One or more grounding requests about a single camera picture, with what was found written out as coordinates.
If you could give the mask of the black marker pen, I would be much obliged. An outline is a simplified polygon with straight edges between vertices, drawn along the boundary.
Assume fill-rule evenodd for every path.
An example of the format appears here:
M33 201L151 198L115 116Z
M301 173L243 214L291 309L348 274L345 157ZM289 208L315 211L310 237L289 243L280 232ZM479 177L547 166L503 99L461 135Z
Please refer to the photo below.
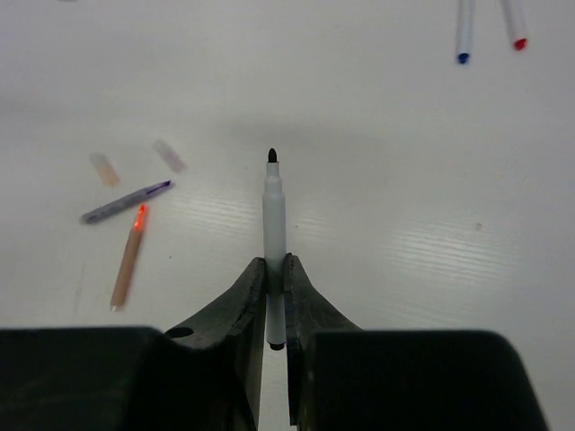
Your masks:
M287 255L286 196L277 152L271 148L262 194L263 251L266 265L266 337L270 348L280 351L286 342L282 269Z

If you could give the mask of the red marker pen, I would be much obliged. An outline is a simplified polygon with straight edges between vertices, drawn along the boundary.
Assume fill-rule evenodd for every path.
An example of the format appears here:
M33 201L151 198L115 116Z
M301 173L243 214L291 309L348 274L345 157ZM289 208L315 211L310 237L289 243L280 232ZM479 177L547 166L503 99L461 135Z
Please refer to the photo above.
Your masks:
M528 38L523 2L521 0L501 0L500 2L511 47L516 51L524 50Z

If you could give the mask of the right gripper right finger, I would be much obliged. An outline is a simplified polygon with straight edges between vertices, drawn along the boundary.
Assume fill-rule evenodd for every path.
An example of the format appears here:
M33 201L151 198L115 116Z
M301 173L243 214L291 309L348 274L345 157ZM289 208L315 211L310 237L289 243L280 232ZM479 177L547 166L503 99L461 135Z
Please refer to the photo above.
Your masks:
M298 256L289 253L283 262L282 282L286 321L287 387L289 419L299 427L302 387L306 378L305 355L309 340L318 331L360 331L313 286Z

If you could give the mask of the blue marker pen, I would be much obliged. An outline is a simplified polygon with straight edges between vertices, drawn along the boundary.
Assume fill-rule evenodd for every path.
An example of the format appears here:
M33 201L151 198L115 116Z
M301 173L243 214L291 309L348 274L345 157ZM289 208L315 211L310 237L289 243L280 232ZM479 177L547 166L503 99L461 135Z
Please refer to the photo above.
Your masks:
M472 53L474 0L459 0L456 22L456 63L466 65Z

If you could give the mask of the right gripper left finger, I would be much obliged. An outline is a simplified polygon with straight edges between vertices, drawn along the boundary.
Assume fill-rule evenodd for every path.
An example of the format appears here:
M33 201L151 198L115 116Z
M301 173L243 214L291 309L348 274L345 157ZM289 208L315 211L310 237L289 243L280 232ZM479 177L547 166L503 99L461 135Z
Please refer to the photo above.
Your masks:
M180 412L198 430L256 430L266 319L265 264L253 259L223 294L164 335L192 354Z

